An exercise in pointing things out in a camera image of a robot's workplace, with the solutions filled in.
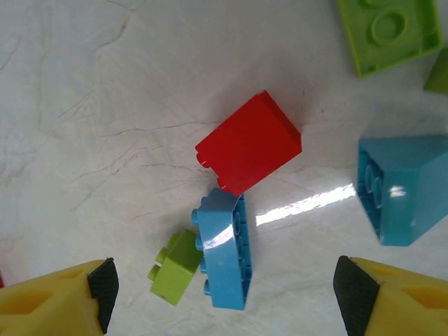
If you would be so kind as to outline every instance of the green lego stud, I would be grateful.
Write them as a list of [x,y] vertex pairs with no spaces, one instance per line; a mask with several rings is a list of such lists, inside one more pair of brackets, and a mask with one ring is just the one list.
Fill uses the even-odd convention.
[[148,274],[153,281],[150,291],[174,306],[182,298],[201,263],[202,252],[196,249],[195,240],[196,234],[189,230],[173,234],[168,247],[162,248],[155,258],[160,266],[154,265]]
[[448,95],[448,47],[440,52],[425,84],[425,90]]
[[376,74],[443,47],[435,0],[338,0],[356,73]]

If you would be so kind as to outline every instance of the black rubber pad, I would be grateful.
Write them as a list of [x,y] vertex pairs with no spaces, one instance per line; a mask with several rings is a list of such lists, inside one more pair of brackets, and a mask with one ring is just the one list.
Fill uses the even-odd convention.
[[346,256],[339,257],[333,288],[349,336],[364,336],[379,284]]
[[106,334],[118,294],[118,274],[113,258],[107,258],[101,266],[90,273],[87,281],[92,298],[98,300],[98,322]]

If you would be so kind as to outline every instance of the blue duplo block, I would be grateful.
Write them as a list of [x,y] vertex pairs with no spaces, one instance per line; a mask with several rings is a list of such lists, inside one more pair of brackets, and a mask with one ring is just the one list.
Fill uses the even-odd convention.
[[409,246],[448,214],[448,136],[361,139],[357,193],[380,243]]
[[244,196],[215,188],[192,211],[191,221],[199,226],[196,249],[204,252],[204,293],[214,307],[244,310],[252,277]]

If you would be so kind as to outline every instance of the duplo block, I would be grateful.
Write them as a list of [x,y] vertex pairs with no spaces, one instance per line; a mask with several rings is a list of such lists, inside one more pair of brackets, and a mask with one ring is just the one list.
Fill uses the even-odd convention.
[[383,245],[408,246],[448,214],[448,136],[361,139],[357,193]]
[[435,0],[338,0],[338,4],[360,77],[443,47]]
[[117,294],[112,258],[5,287],[0,290],[0,335],[104,335]]
[[214,307],[243,310],[252,278],[244,196],[214,188],[191,218],[199,226],[196,248],[204,251],[204,293]]
[[163,300],[177,305],[193,279],[202,259],[202,252],[195,248],[196,234],[185,230],[182,234],[173,234],[167,248],[162,248],[149,272],[153,281],[150,291]]
[[266,91],[257,94],[197,146],[197,160],[224,191],[241,195],[302,152],[300,133]]
[[342,256],[333,288],[350,336],[448,335],[446,281]]
[[448,48],[440,52],[426,82],[425,90],[448,95]]

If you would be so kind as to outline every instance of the red lego brick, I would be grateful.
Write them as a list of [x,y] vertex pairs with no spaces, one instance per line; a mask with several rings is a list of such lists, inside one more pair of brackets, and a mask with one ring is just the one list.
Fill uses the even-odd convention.
[[249,100],[197,146],[218,185],[240,195],[302,152],[300,133],[266,91]]

